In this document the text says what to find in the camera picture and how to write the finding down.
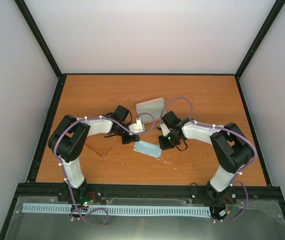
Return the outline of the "orange transparent sunglasses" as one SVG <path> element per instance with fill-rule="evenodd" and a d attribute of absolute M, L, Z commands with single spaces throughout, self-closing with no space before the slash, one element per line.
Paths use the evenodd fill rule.
<path fill-rule="evenodd" d="M 101 158 L 108 156 L 110 151 L 115 147 L 117 141 L 113 140 L 111 142 L 99 144 L 98 142 L 90 142 L 87 140 L 85 146 L 90 149 L 94 154 Z"/>

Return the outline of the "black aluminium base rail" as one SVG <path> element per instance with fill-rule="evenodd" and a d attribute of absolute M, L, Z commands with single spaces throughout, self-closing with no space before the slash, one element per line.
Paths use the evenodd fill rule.
<path fill-rule="evenodd" d="M 234 186 L 224 193 L 220 200 L 209 201 L 205 196 L 205 187 L 196 185 L 128 185 L 128 184 L 87 184 L 77 190 L 75 201 L 78 205 L 92 198 L 94 193 L 97 203 L 117 199 L 178 199 L 190 200 L 192 204 L 204 206 L 221 206 L 223 199 L 235 194 L 236 200 L 245 200 L 242 186 Z M 19 183 L 14 193 L 13 202 L 22 197 L 56 197 L 59 202 L 72 203 L 68 187 L 63 183 Z"/>

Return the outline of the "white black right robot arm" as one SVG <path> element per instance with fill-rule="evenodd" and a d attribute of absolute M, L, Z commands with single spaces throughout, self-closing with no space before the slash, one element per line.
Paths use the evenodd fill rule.
<path fill-rule="evenodd" d="M 181 120 L 172 111 L 161 117 L 162 124 L 158 137 L 162 150 L 178 148 L 186 140 L 197 140 L 212 145 L 218 169 L 206 185 L 205 197 L 212 203 L 220 201 L 223 194 L 232 186 L 233 180 L 242 174 L 258 157 L 255 146 L 244 136 L 233 122 L 227 125 L 201 123 L 193 119 Z"/>

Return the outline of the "black enclosure frame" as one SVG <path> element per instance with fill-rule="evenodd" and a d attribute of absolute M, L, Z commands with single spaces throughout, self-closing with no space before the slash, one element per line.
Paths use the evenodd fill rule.
<path fill-rule="evenodd" d="M 26 181 L 24 183 L 19 183 L 17 185 L 16 192 L 14 194 L 14 197 L 12 199 L 12 202 L 10 204 L 7 216 L 5 218 L 3 227 L 0 231 L 0 240 L 5 240 L 5 237 L 7 236 L 8 229 L 10 226 L 10 221 L 13 218 L 14 215 L 14 207 L 16 206 L 18 197 L 22 197 L 22 194 L 25 193 L 32 193 L 32 194 L 44 194 L 43 197 L 49 197 L 52 194 L 58 194 L 56 191 L 57 189 L 50 189 L 50 187 L 58 187 L 60 183 L 36 183 L 36 176 L 39 172 L 39 166 L 36 166 L 37 164 L 41 163 L 41 158 L 43 157 L 44 151 L 45 151 L 45 140 L 48 140 L 49 138 L 49 128 L 53 124 L 54 116 L 56 114 L 59 101 L 63 92 L 63 88 L 67 79 L 68 75 L 120 75 L 120 76 L 233 76 L 235 78 L 235 82 L 238 88 L 238 92 L 240 94 L 240 98 L 242 101 L 242 105 L 246 114 L 247 121 L 249 123 L 249 128 L 251 131 L 251 134 L 253 136 L 253 141 L 257 146 L 257 152 L 258 156 L 260 158 L 259 162 L 262 167 L 262 172 L 265 178 L 265 181 L 267 183 L 266 187 L 250 187 L 249 190 L 256 191 L 257 193 L 260 193 L 261 197 L 276 197 L 276 195 L 272 195 L 272 193 L 281 193 L 280 187 L 272 186 L 271 179 L 266 167 L 265 160 L 262 155 L 262 150 L 260 147 L 260 144 L 258 142 L 257 134 L 253 125 L 253 121 L 251 118 L 251 115 L 249 113 L 249 109 L 245 100 L 245 96 L 240 84 L 240 78 L 242 74 L 245 72 L 245 69 L 249 65 L 250 61 L 252 60 L 253 56 L 255 55 L 256 51 L 258 50 L 259 46 L 261 45 L 263 39 L 265 38 L 266 34 L 270 30 L 272 24 L 276 20 L 277 16 L 279 15 L 280 11 L 282 10 L 283 6 L 285 5 L 285 0 L 276 0 L 269 11 L 265 21 L 263 22 L 261 28 L 259 29 L 255 39 L 253 40 L 252 44 L 250 45 L 249 50 L 247 51 L 244 59 L 242 60 L 239 68 L 237 69 L 236 73 L 62 73 L 59 69 L 56 60 L 54 59 L 54 56 L 52 55 L 43 35 L 41 34 L 41 31 L 39 30 L 39 27 L 37 26 L 30 10 L 27 7 L 27 4 L 24 0 L 15 0 L 14 1 L 21 12 L 22 16 L 24 17 L 26 23 L 28 24 L 28 27 L 30 28 L 32 34 L 34 35 L 34 38 L 38 42 L 41 50 L 43 51 L 46 59 L 48 60 L 51 68 L 53 69 L 55 75 L 57 76 L 57 84 L 54 90 L 54 94 L 52 97 L 52 100 L 50 102 L 50 106 L 45 118 L 45 122 L 39 137 L 39 141 L 36 147 L 35 154 L 33 156 L 31 166 L 26 178 Z M 280 201 L 280 209 L 281 213 L 284 217 L 285 221 L 285 200 L 283 196 L 281 196 L 282 200 Z"/>

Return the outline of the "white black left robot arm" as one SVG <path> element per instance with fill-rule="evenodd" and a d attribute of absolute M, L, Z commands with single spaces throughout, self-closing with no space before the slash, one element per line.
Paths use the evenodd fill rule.
<path fill-rule="evenodd" d="M 127 108 L 118 105 L 115 111 L 99 117 L 76 118 L 70 114 L 63 117 L 48 140 L 48 147 L 57 157 L 64 174 L 66 187 L 60 191 L 63 195 L 69 190 L 69 196 L 78 202 L 87 195 L 87 182 L 80 165 L 80 154 L 87 137 L 99 134 L 106 134 L 106 138 L 119 136 L 123 145 L 140 140 L 138 135 L 130 132 L 132 123 L 125 122 L 130 115 Z"/>

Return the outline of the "light blue cleaning cloth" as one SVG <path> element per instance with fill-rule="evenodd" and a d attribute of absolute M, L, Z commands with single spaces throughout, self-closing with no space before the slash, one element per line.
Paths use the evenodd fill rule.
<path fill-rule="evenodd" d="M 141 154 L 153 157 L 153 158 L 159 158 L 162 155 L 162 149 L 160 148 L 159 145 L 145 142 L 142 140 L 135 142 L 135 144 L 133 145 L 133 150 L 135 152 L 138 152 L 138 153 L 141 153 Z"/>

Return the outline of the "clear acrylic front plate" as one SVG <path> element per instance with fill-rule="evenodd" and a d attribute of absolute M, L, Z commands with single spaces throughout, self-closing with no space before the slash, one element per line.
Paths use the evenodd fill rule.
<path fill-rule="evenodd" d="M 192 216 L 111 216 L 104 206 L 201 207 L 177 199 L 108 200 L 77 214 L 22 213 L 24 203 L 67 204 L 55 197 L 20 197 L 7 240 L 285 240 L 285 220 L 275 200 L 228 205 L 227 220 Z"/>

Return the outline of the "white pink glasses case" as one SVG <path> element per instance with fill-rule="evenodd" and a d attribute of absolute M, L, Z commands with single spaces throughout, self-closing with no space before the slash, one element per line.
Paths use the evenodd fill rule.
<path fill-rule="evenodd" d="M 154 117 L 155 122 L 159 121 L 161 118 L 161 113 L 165 105 L 165 99 L 163 97 L 155 98 L 152 100 L 137 103 L 135 105 L 137 114 L 149 113 Z M 149 124 L 153 122 L 153 119 L 148 114 L 143 114 L 139 116 L 142 124 Z"/>

